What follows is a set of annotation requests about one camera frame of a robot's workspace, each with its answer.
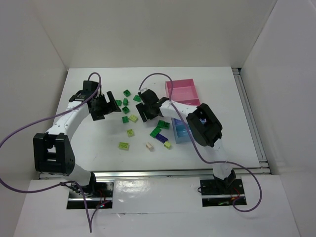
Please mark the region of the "dark green double lego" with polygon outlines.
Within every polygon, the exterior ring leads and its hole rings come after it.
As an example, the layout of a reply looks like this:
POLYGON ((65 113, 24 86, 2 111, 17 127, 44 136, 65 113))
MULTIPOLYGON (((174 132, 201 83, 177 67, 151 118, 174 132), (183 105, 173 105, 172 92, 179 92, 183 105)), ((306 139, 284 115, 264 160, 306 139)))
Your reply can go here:
POLYGON ((157 127, 161 128, 161 129, 169 129, 170 128, 170 123, 166 122, 166 121, 163 121, 163 120, 159 120, 158 124, 157 124, 157 127))

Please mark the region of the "light green long lego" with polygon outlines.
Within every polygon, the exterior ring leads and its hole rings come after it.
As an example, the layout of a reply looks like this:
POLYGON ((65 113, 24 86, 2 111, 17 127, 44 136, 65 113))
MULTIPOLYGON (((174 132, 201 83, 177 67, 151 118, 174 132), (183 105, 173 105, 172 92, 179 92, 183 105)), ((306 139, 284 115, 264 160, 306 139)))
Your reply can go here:
POLYGON ((120 142, 118 145, 118 148, 124 151, 128 151, 129 147, 130 147, 129 143, 125 143, 125 142, 120 142))

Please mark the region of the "dark green square lego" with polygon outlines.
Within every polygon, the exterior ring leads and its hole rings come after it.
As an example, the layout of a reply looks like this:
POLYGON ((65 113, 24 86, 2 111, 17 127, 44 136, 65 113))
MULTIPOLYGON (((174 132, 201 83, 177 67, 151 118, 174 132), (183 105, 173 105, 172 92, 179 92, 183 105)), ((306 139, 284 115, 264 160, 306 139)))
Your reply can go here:
POLYGON ((131 92, 127 89, 123 92, 123 94, 126 96, 126 97, 129 97, 131 95, 131 92))

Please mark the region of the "aluminium frame rail right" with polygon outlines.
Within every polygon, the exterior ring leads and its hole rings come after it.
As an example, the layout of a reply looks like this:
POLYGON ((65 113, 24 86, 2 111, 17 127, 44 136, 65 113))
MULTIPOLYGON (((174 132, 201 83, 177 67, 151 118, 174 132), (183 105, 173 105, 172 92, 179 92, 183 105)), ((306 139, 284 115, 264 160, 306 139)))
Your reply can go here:
POLYGON ((246 120, 250 129, 251 137, 255 146, 256 154, 259 162, 267 162, 266 154, 262 145, 262 141, 256 126, 254 115, 250 106, 250 102, 246 93, 246 89, 240 75, 240 68, 232 68, 233 76, 237 85, 238 93, 245 112, 246 120))

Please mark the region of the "dark green long lego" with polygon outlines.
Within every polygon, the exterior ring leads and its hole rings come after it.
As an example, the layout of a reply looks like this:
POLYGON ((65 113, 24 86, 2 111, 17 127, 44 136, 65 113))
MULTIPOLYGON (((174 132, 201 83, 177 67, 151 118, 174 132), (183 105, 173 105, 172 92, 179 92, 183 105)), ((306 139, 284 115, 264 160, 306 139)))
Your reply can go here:
POLYGON ((153 138, 156 138, 157 135, 161 132, 161 128, 159 127, 156 127, 151 133, 150 133, 150 136, 153 137, 153 138))

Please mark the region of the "dark green flat lego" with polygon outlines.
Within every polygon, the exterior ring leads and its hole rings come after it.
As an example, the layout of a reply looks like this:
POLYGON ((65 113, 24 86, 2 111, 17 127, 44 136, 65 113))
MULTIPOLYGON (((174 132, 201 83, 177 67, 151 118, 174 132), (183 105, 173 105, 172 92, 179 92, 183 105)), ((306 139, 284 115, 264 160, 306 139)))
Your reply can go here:
POLYGON ((134 97, 133 97, 133 101, 136 101, 136 102, 141 102, 142 101, 142 99, 140 98, 140 96, 139 95, 135 95, 134 97))

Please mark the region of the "dark green lego with number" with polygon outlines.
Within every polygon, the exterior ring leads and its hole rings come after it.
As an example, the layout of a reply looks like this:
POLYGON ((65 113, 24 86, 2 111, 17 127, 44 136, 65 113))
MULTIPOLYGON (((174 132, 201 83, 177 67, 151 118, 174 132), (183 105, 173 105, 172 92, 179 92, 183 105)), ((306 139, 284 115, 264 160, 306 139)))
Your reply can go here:
POLYGON ((124 106, 127 106, 128 103, 129 103, 128 99, 127 99, 127 98, 124 98, 124 99, 123 99, 123 105, 124 105, 124 106))

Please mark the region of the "light green small lego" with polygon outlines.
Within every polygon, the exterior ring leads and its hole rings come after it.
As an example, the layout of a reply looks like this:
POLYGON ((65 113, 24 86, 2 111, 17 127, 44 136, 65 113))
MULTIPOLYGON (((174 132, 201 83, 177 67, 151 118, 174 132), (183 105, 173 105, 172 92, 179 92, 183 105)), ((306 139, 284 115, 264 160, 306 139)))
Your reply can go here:
POLYGON ((164 143, 164 147, 166 147, 167 149, 170 149, 170 148, 171 148, 171 143, 168 142, 168 141, 166 141, 166 142, 164 143))

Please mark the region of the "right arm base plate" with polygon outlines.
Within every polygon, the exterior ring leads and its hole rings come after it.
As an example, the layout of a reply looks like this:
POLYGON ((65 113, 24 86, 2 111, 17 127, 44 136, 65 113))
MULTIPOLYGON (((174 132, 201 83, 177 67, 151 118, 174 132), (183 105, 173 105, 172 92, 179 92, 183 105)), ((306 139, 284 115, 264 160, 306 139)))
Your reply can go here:
POLYGON ((197 191, 201 194, 202 206, 232 206, 246 205, 245 191, 241 179, 234 180, 233 184, 226 190, 217 187, 214 179, 200 180, 200 187, 197 191))

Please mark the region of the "light green square lego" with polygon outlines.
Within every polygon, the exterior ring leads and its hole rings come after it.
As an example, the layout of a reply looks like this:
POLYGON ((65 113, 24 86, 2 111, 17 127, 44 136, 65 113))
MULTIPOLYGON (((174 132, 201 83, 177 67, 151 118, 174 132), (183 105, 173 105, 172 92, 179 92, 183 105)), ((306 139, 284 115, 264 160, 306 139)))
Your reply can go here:
POLYGON ((132 129, 129 129, 126 131, 128 137, 133 137, 135 135, 134 131, 132 129))

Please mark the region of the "aluminium frame rail front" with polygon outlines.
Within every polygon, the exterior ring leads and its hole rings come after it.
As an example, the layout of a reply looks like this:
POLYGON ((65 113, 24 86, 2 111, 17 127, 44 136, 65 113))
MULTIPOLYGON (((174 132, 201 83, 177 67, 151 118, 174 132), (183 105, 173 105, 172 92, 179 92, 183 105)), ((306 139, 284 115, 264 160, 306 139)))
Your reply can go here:
MULTIPOLYGON (((267 163, 259 168, 249 169, 253 174, 271 174, 267 163)), ((246 170, 235 168, 236 175, 249 174, 246 170)), ((123 177, 180 177, 180 176, 212 176, 212 169, 195 169, 195 170, 160 170, 160 171, 116 171, 116 172, 95 172, 97 178, 123 178, 123 177)), ((61 175, 40 174, 39 179, 58 179, 64 178, 61 175)))

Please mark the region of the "aluminium frame rail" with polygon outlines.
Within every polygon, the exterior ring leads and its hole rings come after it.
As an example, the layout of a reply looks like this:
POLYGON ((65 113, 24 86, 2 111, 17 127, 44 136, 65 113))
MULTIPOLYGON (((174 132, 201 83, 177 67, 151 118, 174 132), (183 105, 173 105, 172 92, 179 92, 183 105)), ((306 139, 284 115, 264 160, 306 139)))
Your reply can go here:
POLYGON ((246 89, 240 75, 240 68, 232 68, 233 76, 237 85, 238 93, 245 112, 246 120, 250 129, 251 137, 255 146, 256 154, 259 162, 267 162, 266 154, 262 145, 262 141, 256 126, 254 115, 250 106, 250 102, 246 93, 246 89))
MULTIPOLYGON (((253 174, 271 174, 267 163, 259 168, 249 169, 253 174)), ((246 170, 235 168, 236 175, 249 174, 246 170)), ((160 170, 160 171, 116 171, 116 172, 95 172, 97 178, 123 178, 123 177, 180 177, 180 176, 212 176, 212 169, 195 169, 195 170, 160 170)), ((40 174, 39 179, 58 179, 64 178, 61 175, 40 174)))

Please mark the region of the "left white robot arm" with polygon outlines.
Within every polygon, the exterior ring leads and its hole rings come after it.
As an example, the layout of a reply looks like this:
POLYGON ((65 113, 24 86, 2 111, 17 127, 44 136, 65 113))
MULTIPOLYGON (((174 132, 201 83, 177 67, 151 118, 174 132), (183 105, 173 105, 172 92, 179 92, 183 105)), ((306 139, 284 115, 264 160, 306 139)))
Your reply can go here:
POLYGON ((35 169, 41 173, 63 175, 69 181, 81 186, 95 183, 91 171, 76 164, 71 139, 81 122, 91 116, 93 121, 102 120, 105 115, 120 112, 111 91, 109 101, 99 91, 95 81, 85 80, 82 90, 70 99, 65 113, 45 133, 37 133, 33 138, 35 169))

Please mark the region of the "beige lego brick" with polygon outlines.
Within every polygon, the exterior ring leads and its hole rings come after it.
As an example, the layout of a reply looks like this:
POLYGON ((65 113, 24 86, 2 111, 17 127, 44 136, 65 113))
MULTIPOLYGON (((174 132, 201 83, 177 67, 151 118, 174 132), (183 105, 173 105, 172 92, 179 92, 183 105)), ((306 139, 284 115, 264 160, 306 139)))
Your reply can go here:
POLYGON ((153 145, 152 144, 150 144, 150 143, 146 143, 146 148, 149 150, 149 151, 153 151, 154 150, 154 147, 153 147, 153 145))

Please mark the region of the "dark green lego brick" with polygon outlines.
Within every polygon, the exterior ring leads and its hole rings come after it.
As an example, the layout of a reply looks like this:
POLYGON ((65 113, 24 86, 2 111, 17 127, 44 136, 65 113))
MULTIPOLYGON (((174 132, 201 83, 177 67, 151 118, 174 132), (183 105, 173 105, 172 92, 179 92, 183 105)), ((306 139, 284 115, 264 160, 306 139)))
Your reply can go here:
POLYGON ((128 114, 128 113, 130 112, 130 109, 129 109, 127 106, 124 106, 124 107, 122 108, 122 112, 123 112, 124 114, 128 114))

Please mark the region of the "dark green lego near centre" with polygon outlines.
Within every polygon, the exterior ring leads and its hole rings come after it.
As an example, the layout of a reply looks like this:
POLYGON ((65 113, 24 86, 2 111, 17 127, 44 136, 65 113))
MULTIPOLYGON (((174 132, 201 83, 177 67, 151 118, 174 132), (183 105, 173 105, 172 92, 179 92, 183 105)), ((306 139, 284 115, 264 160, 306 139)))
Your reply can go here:
POLYGON ((122 117, 122 122, 123 122, 123 123, 128 123, 128 122, 129 122, 128 116, 123 116, 123 117, 122 117))

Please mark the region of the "pink and blue sorting tray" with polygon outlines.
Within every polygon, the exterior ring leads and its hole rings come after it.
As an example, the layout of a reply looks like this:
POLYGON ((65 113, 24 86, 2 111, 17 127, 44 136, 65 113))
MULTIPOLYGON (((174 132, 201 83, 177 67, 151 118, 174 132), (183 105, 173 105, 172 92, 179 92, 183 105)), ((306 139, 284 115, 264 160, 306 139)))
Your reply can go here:
MULTIPOLYGON (((178 107, 179 104, 185 104, 187 106, 199 106, 200 100, 198 97, 198 93, 195 87, 195 83, 193 79, 180 79, 173 81, 173 90, 171 90, 171 82, 167 81, 165 83, 165 92, 166 96, 170 97, 170 92, 172 91, 171 99, 175 102, 175 106, 179 110, 182 115, 182 118, 186 122, 186 126, 191 134, 191 130, 189 125, 187 124, 186 116, 184 115, 184 111, 182 108, 184 106, 178 107)), ((167 112, 167 117, 171 118, 172 128, 174 132, 175 142, 176 144, 190 142, 190 138, 188 132, 185 128, 185 125, 180 120, 176 112, 171 107, 171 112, 167 112)))

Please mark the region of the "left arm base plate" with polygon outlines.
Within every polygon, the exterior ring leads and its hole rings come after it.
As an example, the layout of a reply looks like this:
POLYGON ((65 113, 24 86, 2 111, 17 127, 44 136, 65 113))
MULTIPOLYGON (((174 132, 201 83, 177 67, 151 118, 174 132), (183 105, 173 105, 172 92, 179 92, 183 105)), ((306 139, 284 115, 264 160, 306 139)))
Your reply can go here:
MULTIPOLYGON (((67 201, 68 210, 85 209, 82 193, 76 185, 70 185, 70 191, 67 201)), ((114 182, 98 182, 96 190, 90 194, 85 193, 86 203, 88 209, 112 209, 113 208, 113 191, 114 182)))

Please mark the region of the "purple lego brick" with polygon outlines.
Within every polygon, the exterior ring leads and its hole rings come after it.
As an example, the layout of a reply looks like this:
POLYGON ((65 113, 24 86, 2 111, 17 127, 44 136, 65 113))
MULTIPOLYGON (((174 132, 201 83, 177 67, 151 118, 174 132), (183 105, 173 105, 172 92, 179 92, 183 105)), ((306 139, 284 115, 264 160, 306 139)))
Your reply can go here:
POLYGON ((168 139, 164 137, 163 135, 161 135, 160 133, 158 133, 155 138, 162 143, 165 143, 166 141, 168 141, 168 139))

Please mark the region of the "light green lego brick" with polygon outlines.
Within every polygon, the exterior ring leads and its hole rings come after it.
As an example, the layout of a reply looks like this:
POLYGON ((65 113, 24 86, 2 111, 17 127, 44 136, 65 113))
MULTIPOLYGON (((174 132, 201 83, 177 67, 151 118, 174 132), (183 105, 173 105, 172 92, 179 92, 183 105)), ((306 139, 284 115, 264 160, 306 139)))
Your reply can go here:
POLYGON ((132 122, 137 122, 138 117, 136 115, 130 115, 129 120, 131 120, 132 122))

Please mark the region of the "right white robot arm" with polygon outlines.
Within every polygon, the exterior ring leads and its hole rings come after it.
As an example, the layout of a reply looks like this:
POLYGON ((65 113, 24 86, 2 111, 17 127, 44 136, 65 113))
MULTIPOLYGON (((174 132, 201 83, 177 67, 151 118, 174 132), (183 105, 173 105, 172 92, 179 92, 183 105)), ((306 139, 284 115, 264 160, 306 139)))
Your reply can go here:
POLYGON ((217 186, 228 189, 236 179, 222 143, 222 125, 210 107, 182 104, 167 97, 158 98, 150 89, 138 92, 142 102, 136 106, 143 122, 156 117, 181 120, 199 158, 212 165, 217 186))

